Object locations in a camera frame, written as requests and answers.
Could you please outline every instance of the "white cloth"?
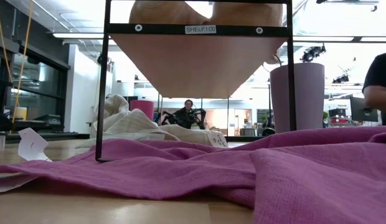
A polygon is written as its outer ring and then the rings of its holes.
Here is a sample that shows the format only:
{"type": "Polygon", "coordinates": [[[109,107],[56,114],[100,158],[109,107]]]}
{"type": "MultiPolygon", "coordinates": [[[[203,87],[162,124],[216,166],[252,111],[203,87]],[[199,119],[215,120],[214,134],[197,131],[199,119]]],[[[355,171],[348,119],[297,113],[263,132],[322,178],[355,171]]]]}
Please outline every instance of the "white cloth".
{"type": "MultiPolygon", "coordinates": [[[[209,130],[190,130],[176,124],[158,126],[138,109],[128,111],[128,102],[119,95],[106,99],[105,119],[103,120],[103,138],[124,138],[144,140],[184,141],[205,144],[215,147],[227,147],[221,132],[209,130]]],[[[91,138],[79,147],[90,147],[95,144],[97,121],[92,125],[91,138]]]]}

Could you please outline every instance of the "tall pink vase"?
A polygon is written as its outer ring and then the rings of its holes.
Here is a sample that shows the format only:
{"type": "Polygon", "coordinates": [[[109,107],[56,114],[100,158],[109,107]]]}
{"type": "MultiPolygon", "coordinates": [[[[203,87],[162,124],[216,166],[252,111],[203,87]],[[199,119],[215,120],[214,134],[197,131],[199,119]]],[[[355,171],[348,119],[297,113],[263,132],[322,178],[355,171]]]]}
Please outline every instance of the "tall pink vase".
{"type": "MultiPolygon", "coordinates": [[[[324,66],[318,63],[294,64],[297,130],[322,128],[324,66]]],[[[288,66],[270,73],[271,99],[277,133],[290,131],[288,66]]]]}
{"type": "Polygon", "coordinates": [[[151,121],[154,115],[154,103],[148,100],[133,100],[131,101],[131,111],[134,109],[141,110],[151,121]]]}

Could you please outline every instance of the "purple towel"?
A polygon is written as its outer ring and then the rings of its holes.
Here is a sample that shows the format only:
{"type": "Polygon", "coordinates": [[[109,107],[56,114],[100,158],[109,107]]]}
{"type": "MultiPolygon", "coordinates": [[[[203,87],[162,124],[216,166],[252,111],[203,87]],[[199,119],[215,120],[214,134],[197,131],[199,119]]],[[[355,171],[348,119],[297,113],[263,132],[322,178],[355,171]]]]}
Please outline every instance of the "purple towel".
{"type": "Polygon", "coordinates": [[[254,208],[254,223],[386,223],[386,127],[276,134],[233,149],[109,140],[62,162],[0,166],[65,184],[162,200],[204,191],[254,208]]]}

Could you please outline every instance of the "black office chair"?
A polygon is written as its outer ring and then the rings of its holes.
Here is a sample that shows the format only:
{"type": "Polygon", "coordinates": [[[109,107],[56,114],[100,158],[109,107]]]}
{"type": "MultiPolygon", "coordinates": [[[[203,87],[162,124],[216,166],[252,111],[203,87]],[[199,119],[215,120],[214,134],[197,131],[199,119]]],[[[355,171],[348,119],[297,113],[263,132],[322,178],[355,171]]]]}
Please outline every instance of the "black office chair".
{"type": "Polygon", "coordinates": [[[10,131],[12,129],[12,122],[7,115],[0,113],[0,132],[10,131]]]}
{"type": "Polygon", "coordinates": [[[262,131],[262,136],[263,137],[266,137],[266,136],[269,136],[269,135],[272,135],[272,134],[276,134],[276,131],[273,128],[265,128],[262,131]]]}

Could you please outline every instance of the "wooden object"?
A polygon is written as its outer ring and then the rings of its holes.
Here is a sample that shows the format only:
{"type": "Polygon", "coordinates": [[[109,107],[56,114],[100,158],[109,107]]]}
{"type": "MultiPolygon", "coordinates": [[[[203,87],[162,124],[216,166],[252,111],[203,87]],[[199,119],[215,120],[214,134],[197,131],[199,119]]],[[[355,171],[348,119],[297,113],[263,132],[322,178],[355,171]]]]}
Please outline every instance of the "wooden object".
{"type": "MultiPolygon", "coordinates": [[[[282,23],[281,4],[214,3],[210,19],[186,2],[135,1],[133,24],[273,26],[282,23]]],[[[229,98],[286,40],[113,34],[112,39],[163,97],[229,98]]]]}
{"type": "Polygon", "coordinates": [[[208,19],[184,1],[135,1],[129,23],[202,25],[208,19]]]}
{"type": "MultiPolygon", "coordinates": [[[[214,2],[209,24],[281,27],[282,19],[282,4],[214,2]]],[[[278,60],[273,54],[269,54],[265,62],[275,64],[278,63],[278,60]]]]}
{"type": "Polygon", "coordinates": [[[226,99],[286,38],[110,34],[163,97],[226,99]]]}

